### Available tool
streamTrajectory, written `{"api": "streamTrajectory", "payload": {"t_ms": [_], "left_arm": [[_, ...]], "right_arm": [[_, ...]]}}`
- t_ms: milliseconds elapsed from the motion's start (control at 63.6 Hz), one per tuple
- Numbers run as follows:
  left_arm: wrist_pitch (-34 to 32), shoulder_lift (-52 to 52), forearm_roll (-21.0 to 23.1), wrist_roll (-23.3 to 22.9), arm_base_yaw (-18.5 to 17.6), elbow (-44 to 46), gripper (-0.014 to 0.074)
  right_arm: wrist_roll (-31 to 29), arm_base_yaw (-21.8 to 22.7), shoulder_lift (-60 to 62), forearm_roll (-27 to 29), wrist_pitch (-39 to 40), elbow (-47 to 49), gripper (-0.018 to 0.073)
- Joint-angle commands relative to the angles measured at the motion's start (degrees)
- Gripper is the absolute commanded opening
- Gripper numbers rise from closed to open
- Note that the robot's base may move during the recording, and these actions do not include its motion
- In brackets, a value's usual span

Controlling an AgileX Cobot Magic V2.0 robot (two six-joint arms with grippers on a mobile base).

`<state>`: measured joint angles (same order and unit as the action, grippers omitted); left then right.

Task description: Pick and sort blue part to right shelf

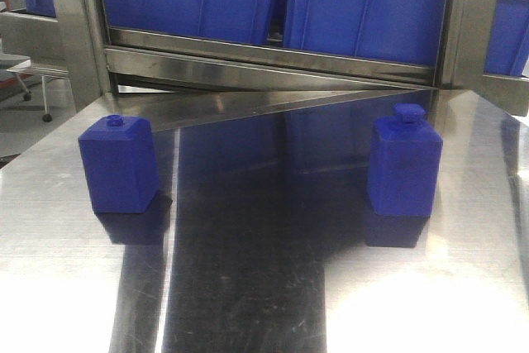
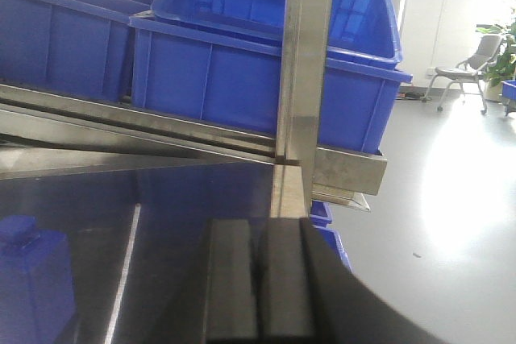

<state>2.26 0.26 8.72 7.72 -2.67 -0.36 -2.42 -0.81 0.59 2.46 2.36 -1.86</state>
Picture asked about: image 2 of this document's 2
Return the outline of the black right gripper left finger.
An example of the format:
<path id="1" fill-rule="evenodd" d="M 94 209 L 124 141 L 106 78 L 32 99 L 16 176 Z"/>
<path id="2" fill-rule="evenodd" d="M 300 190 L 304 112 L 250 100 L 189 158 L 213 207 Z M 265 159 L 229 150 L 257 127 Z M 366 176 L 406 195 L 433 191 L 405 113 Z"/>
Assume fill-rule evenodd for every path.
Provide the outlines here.
<path id="1" fill-rule="evenodd" d="M 248 222 L 212 221 L 209 252 L 206 341 L 254 342 L 258 338 L 258 322 Z"/>

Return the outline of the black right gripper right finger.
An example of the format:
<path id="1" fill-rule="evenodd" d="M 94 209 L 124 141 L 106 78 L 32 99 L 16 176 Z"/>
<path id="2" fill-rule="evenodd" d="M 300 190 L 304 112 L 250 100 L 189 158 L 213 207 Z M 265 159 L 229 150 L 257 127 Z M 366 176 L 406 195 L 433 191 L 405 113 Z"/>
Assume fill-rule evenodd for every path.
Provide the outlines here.
<path id="1" fill-rule="evenodd" d="M 260 247 L 263 343 L 439 343 L 360 282 L 307 218 L 271 218 Z"/>

